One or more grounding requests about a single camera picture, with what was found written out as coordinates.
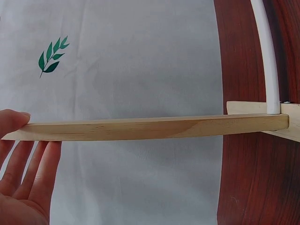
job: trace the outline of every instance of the wooden plank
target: wooden plank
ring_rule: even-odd
[[[220,115],[28,124],[6,140],[112,141],[199,137],[278,130],[286,115]]]
[[[278,131],[265,131],[270,135],[283,137],[293,141],[300,142],[300,105],[299,104],[280,104],[282,114],[289,115],[289,128]],[[228,114],[247,114],[247,113],[265,113],[267,104],[265,102],[227,102]]]

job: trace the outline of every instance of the dark red wooden surface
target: dark red wooden surface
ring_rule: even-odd
[[[300,103],[300,0],[264,1],[281,100]],[[265,101],[263,61],[250,0],[215,0],[224,107]],[[300,224],[300,143],[263,134],[224,136],[219,225]]]

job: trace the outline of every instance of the fingernail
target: fingernail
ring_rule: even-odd
[[[23,115],[30,117],[31,115],[28,112],[21,112]]]

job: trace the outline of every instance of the hand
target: hand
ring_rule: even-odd
[[[0,111],[0,139],[20,129],[30,115]],[[0,169],[14,141],[0,140]],[[39,142],[21,183],[34,142],[21,141],[15,147],[0,180],[1,225],[47,225],[55,176],[60,160],[60,142]]]

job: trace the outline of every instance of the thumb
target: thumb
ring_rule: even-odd
[[[0,110],[0,139],[6,134],[14,132],[30,120],[30,114],[16,112],[10,109]]]

